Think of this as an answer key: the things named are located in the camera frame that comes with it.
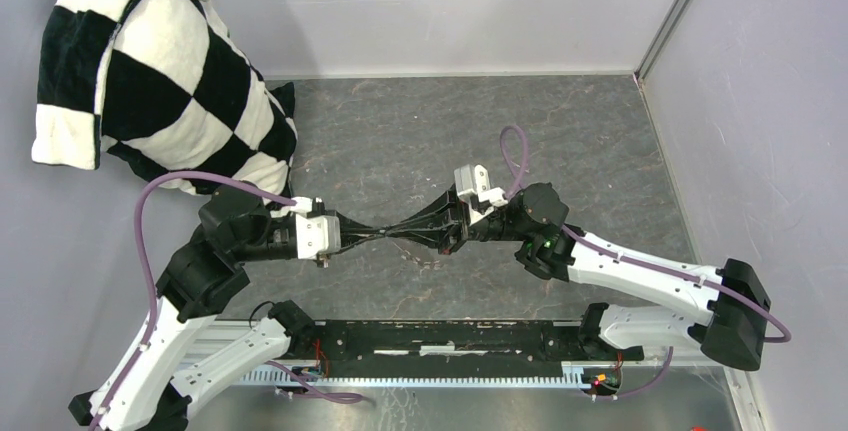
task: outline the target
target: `black and white checkered fabric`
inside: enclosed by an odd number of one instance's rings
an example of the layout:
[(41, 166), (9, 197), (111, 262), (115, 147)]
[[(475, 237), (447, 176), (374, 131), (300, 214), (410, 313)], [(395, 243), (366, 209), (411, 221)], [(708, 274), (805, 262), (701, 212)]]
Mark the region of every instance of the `black and white checkered fabric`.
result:
[(293, 86), (266, 88), (211, 0), (58, 0), (42, 41), (32, 159), (97, 169), (107, 151), (147, 181), (190, 169), (286, 194), (293, 113)]

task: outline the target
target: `white wall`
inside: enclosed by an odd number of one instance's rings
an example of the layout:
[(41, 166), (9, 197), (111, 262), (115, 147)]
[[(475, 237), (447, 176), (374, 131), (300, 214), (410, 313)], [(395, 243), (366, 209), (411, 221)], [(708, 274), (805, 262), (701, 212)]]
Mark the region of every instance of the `white wall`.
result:
[[(67, 405), (105, 381), (146, 310), (133, 246), (144, 184), (104, 158), (87, 172), (35, 165), (41, 33), (55, 0), (0, 0), (0, 429), (81, 429)], [(154, 268), (197, 223), (201, 201), (154, 193), (145, 213)]]
[(673, 0), (216, 0), (267, 75), (629, 72)]
[(775, 430), (848, 422), (846, 36), (846, 0), (693, 0), (646, 82), (702, 257), (752, 262), (795, 333), (755, 374)]

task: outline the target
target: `gray tile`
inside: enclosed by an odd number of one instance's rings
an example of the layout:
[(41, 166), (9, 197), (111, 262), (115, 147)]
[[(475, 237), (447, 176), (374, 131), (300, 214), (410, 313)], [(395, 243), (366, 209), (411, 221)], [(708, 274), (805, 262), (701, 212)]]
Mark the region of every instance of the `gray tile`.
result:
[[(405, 218), (467, 163), (483, 164), (507, 188), (498, 136), (518, 124), (530, 141), (528, 181), (553, 183), (571, 207), (570, 223), (624, 246), (692, 259), (630, 77), (318, 80), (296, 89), (294, 189), (353, 219)], [(294, 261), (250, 264), (252, 284), (224, 315), (245, 318), (265, 299), (293, 299), (315, 318), (354, 319), (576, 319), (592, 302), (639, 303), (608, 289), (541, 281), (515, 262), (515, 243), (469, 243), (450, 257), (401, 247), (369, 243), (321, 270)]]

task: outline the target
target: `gray floor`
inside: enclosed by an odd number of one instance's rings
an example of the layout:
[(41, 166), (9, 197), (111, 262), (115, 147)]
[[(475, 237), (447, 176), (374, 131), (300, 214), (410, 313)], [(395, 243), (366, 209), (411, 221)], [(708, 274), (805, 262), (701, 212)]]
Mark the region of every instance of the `gray floor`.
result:
[[(298, 82), (296, 90), (295, 191), (320, 196), (351, 218), (405, 218), (450, 186), (453, 169), (466, 163), (483, 164), (493, 184), (507, 188), (498, 136), (518, 124), (530, 140), (528, 181), (553, 183), (571, 207), (570, 223), (652, 254), (692, 259), (630, 77), (322, 80)], [(325, 270), (252, 264), (251, 285), (224, 316), (246, 318), (266, 299), (293, 299), (316, 319), (576, 319), (592, 302), (637, 302), (607, 289), (541, 281), (515, 262), (515, 244), (469, 243), (442, 259), (399, 244), (369, 243)]]
[[(638, 386), (651, 369), (627, 370)], [(739, 431), (720, 369), (673, 369), (650, 392), (619, 402), (591, 401), (579, 391), (545, 389), (345, 389), (372, 403), (343, 406), (289, 401), (273, 390), (232, 387), (192, 420), (189, 431), (321, 430), (627, 430)]]

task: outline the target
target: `robotic arm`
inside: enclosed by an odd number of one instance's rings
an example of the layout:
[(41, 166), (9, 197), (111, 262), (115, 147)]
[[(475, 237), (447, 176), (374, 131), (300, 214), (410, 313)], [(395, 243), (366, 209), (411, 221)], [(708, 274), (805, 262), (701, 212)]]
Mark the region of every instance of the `robotic arm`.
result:
[[(731, 259), (718, 269), (678, 263), (607, 242), (566, 224), (569, 209), (550, 184), (532, 184), (507, 197), (491, 186), (482, 166), (459, 168), (454, 178), (454, 185), (429, 206), (379, 228), (327, 210), (319, 198), (296, 198), (294, 206), (269, 211), (260, 198), (221, 186), (201, 208), (201, 225), (157, 282), (159, 314), (151, 338), (143, 343), (139, 332), (106, 383), (73, 399), (70, 410), (77, 422), (96, 420), (110, 431), (184, 430), (214, 396), (286, 354), (314, 323), (291, 301), (277, 303), (241, 338), (178, 370), (198, 335), (249, 283), (243, 263), (305, 259), (327, 267), (332, 256), (384, 237), (413, 241), (443, 255), (468, 241), (516, 241), (521, 243), (516, 260), (541, 279), (604, 286), (659, 305), (590, 305), (579, 336), (587, 356), (638, 346), (692, 346), (730, 367), (759, 368), (765, 318), (706, 284), (731, 289), (768, 310), (769, 298), (747, 264)], [(676, 270), (690, 280), (651, 266)], [(134, 366), (120, 376), (137, 351)], [(117, 391), (112, 389), (116, 380), (122, 381)], [(114, 396), (107, 400), (110, 392)]]

